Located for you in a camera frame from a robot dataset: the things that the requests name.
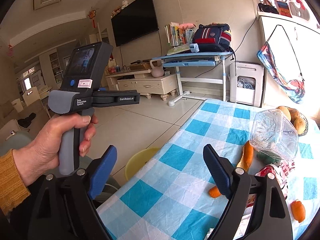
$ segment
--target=mustard yellow sleeve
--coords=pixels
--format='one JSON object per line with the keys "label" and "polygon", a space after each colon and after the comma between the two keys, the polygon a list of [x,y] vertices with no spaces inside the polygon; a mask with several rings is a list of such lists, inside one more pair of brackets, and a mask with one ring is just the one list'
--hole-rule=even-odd
{"label": "mustard yellow sleeve", "polygon": [[30,195],[14,163],[12,150],[0,157],[0,208],[6,215]]}

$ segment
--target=clear plastic jar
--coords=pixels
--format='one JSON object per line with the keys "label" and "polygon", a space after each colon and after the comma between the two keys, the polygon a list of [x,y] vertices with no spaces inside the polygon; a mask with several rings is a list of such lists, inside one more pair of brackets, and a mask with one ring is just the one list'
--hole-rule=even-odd
{"label": "clear plastic jar", "polygon": [[298,151],[298,133],[279,109],[256,114],[250,144],[272,158],[292,161]]}

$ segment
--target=ceiling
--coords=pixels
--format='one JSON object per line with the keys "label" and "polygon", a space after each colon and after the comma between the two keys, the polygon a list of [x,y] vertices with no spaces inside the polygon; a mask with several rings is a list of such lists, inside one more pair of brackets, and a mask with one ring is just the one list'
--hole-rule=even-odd
{"label": "ceiling", "polygon": [[80,39],[92,24],[87,18],[91,8],[102,10],[110,0],[61,0],[34,10],[34,0],[15,0],[0,24],[0,53],[7,55],[16,68],[53,44]]}

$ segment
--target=tablecloth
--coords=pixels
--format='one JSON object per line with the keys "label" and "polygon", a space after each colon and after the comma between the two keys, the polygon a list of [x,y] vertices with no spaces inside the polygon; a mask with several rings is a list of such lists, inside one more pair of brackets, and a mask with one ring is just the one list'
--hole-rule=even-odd
{"label": "tablecloth", "polygon": [[[261,108],[209,99],[201,104],[146,165],[97,211],[113,239],[203,240],[214,228],[228,202],[208,195],[214,186],[203,160],[210,143],[219,156],[236,165]],[[320,206],[320,131],[308,119],[307,135],[299,137],[295,170],[288,177],[287,204],[299,199],[306,219],[292,219],[293,238],[307,228]],[[255,160],[249,173],[262,164]]]}

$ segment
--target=cabinet drawer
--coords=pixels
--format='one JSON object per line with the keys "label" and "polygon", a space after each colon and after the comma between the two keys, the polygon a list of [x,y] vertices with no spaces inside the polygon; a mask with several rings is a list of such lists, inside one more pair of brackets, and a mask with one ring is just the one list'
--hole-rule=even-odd
{"label": "cabinet drawer", "polygon": [[134,81],[134,86],[138,92],[164,95],[162,80]]}
{"label": "cabinet drawer", "polygon": [[119,80],[118,86],[120,91],[135,90],[134,82],[129,80]]}

